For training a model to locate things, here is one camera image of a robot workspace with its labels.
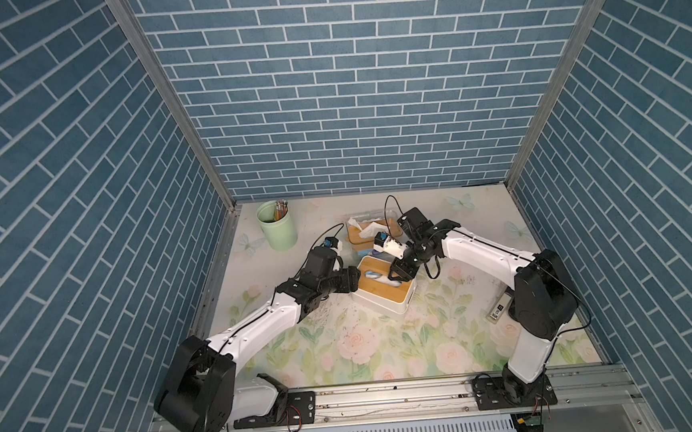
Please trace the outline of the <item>white box with bamboo lid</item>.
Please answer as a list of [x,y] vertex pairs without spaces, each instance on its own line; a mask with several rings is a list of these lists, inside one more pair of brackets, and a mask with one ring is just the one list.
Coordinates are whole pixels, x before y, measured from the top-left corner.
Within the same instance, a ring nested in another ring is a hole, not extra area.
[[359,263],[361,272],[358,289],[353,293],[358,301],[403,314],[417,287],[417,281],[390,279],[391,263],[373,256],[365,256]]

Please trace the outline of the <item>white plastic box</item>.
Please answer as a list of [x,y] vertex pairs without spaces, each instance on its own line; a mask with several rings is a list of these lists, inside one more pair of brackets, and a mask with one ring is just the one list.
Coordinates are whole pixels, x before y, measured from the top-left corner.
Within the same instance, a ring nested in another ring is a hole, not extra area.
[[401,284],[399,288],[383,285],[374,288],[372,292],[359,289],[351,296],[356,303],[374,310],[380,315],[400,318],[408,311],[414,293],[415,287],[411,283],[407,283]]

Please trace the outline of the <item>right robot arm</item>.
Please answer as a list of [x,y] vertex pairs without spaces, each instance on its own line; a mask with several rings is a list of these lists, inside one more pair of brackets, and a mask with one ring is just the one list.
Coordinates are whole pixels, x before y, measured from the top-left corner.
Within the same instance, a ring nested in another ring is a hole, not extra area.
[[398,224],[407,236],[405,242],[389,233],[374,239],[375,250],[394,258],[389,279],[412,281],[430,261],[446,258],[471,265],[509,286],[513,319],[522,330],[494,387],[501,399],[516,407],[546,395],[547,362],[583,305],[561,257],[548,249],[529,253],[500,245],[449,219],[435,224],[416,207],[400,216]]

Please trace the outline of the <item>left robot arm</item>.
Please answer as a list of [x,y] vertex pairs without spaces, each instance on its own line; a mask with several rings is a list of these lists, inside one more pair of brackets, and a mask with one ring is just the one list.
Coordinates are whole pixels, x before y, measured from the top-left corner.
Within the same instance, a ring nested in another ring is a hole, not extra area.
[[206,340],[194,335],[184,340],[154,400],[156,413],[179,432],[220,432],[238,421],[285,423],[289,389],[284,384],[267,374],[241,386],[235,382],[249,360],[327,297],[358,289],[361,272],[343,263],[339,248],[337,238],[327,237],[308,252],[295,276],[242,321]]

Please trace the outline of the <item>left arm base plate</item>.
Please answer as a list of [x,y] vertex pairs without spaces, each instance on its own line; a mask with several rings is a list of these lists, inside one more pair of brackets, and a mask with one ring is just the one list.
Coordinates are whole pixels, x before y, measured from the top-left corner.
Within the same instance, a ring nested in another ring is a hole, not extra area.
[[312,390],[280,394],[265,416],[250,416],[244,418],[242,423],[252,428],[314,424],[316,398],[317,395]]

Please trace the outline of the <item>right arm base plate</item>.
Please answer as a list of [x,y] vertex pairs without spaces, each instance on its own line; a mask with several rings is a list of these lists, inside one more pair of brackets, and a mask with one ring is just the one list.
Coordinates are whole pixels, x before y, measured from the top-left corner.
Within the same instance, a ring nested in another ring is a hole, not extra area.
[[558,403],[554,387],[546,373],[541,373],[531,384],[511,375],[504,378],[482,373],[473,377],[470,386],[481,411],[534,408],[536,405],[553,406]]

